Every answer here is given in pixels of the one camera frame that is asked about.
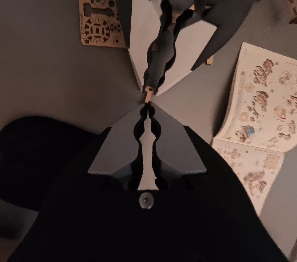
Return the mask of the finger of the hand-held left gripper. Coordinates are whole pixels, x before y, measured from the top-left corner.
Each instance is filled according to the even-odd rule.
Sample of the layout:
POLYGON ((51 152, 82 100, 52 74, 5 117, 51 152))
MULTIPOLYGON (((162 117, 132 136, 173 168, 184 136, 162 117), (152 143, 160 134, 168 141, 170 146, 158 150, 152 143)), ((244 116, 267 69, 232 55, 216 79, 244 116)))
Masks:
POLYGON ((173 43, 169 44, 169 60, 157 85, 156 96, 189 75, 192 67, 217 30, 217 26, 202 19, 201 13, 188 9, 177 17, 173 43))
POLYGON ((132 0, 130 42, 128 52, 140 91, 148 68, 147 52, 158 37, 162 0, 132 0))

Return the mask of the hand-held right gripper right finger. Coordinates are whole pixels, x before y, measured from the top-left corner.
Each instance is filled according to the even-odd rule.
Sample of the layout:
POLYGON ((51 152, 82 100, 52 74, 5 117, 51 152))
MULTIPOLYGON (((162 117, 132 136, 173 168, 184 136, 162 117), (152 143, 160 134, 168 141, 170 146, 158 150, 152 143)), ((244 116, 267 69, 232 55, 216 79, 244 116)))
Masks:
POLYGON ((152 167, 158 190, 168 189, 184 176, 207 172, 183 124, 153 102, 149 102, 149 118, 155 136, 152 167))

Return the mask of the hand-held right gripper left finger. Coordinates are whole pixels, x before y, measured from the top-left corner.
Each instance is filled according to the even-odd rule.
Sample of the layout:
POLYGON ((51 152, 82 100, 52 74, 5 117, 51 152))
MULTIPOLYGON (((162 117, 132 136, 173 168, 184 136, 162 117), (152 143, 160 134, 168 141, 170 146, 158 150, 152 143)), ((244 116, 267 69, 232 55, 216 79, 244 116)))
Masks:
POLYGON ((88 173, 118 179, 125 189, 138 190, 143 175, 143 152, 140 137, 144 133, 148 104, 133 109, 107 134, 88 173))

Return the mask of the small wooden model part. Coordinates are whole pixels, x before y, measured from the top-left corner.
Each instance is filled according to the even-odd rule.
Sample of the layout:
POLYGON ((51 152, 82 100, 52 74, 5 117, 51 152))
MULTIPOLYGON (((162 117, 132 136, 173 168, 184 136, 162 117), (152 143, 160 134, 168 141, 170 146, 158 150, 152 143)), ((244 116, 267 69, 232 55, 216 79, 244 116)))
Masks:
POLYGON ((146 92, 146 97, 145 97, 144 103, 148 104, 148 102, 150 102, 151 100, 151 97, 155 94, 155 88, 151 86, 146 86, 145 92, 146 92))

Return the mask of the laser-cut wooden parts sheet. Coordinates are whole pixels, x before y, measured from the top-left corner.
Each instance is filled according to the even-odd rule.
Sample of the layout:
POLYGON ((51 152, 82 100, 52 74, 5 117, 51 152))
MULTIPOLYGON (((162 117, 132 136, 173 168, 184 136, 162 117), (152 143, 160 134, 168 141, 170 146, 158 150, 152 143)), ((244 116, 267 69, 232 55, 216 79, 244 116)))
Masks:
POLYGON ((79 20, 83 45, 126 48, 116 0, 79 0, 79 20))

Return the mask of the model instruction booklet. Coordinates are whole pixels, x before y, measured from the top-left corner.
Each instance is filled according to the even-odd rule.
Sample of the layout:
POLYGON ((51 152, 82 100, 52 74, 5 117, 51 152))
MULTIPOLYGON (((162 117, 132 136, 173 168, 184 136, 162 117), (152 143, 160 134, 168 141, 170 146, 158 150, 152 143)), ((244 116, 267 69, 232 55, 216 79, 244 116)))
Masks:
POLYGON ((212 147, 259 216, 284 154, 297 143, 297 61, 243 42, 226 116, 212 147))

